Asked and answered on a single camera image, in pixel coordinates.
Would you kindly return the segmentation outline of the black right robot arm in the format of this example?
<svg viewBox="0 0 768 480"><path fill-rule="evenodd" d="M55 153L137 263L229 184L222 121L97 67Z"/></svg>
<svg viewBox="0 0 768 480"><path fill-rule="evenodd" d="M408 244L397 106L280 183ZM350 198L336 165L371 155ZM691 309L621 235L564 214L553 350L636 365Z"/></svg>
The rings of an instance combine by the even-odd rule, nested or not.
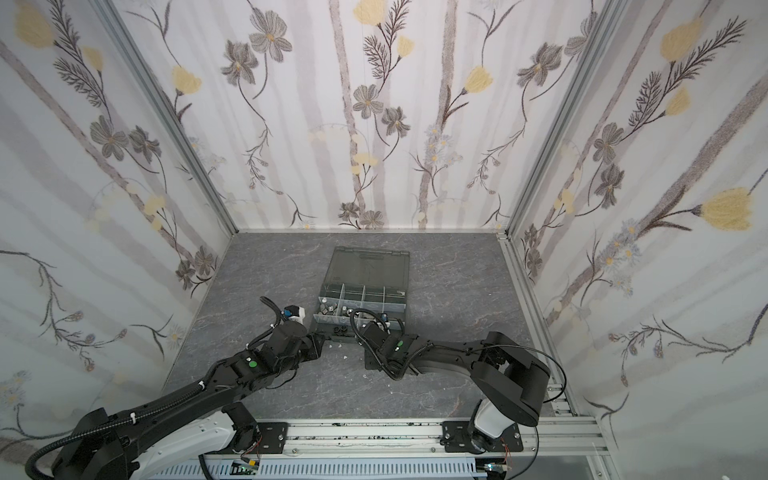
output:
<svg viewBox="0 0 768 480"><path fill-rule="evenodd" d="M408 375L456 374L471 380L484 399L467 427L468 449L484 453L512 425L536 427L545 403L551 370L535 354L500 332L484 340L437 342L388 332L371 321L354 332L371 368L392 380Z"/></svg>

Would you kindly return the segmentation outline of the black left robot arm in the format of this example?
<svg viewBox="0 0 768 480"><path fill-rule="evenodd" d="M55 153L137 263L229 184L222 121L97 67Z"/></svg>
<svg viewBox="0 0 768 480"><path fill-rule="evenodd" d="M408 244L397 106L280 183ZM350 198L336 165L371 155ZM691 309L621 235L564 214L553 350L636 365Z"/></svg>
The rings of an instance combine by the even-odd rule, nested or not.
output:
<svg viewBox="0 0 768 480"><path fill-rule="evenodd" d="M157 400L109 415L85 415L73 432L33 453L25 473L31 479L129 479L147 466L147 452L185 427L200 430L203 419L220 414L230 428L215 446L200 441L195 455L210 451L254 451L261 429L242 401L270 387L287 371L318 359L325 339L288 321L247 348L213 363L203 377Z"/></svg>

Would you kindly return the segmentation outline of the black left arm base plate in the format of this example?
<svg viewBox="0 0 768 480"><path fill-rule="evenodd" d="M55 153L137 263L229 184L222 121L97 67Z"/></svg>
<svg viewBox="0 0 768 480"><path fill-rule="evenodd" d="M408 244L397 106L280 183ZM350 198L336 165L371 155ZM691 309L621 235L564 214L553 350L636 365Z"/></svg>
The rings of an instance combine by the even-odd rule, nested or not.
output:
<svg viewBox="0 0 768 480"><path fill-rule="evenodd" d="M287 422L258 422L237 427L224 452L242 456L282 454L288 427Z"/></svg>

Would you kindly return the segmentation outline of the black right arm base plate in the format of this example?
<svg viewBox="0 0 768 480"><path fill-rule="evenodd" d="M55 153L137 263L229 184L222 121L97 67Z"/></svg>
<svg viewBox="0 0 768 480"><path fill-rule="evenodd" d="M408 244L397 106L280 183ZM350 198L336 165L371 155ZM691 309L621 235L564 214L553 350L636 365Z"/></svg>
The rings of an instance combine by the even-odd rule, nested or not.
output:
<svg viewBox="0 0 768 480"><path fill-rule="evenodd" d="M524 450L518 425L513 423L500 437L492 438L476 430L469 420L444 421L441 423L440 444L447 453L518 453Z"/></svg>

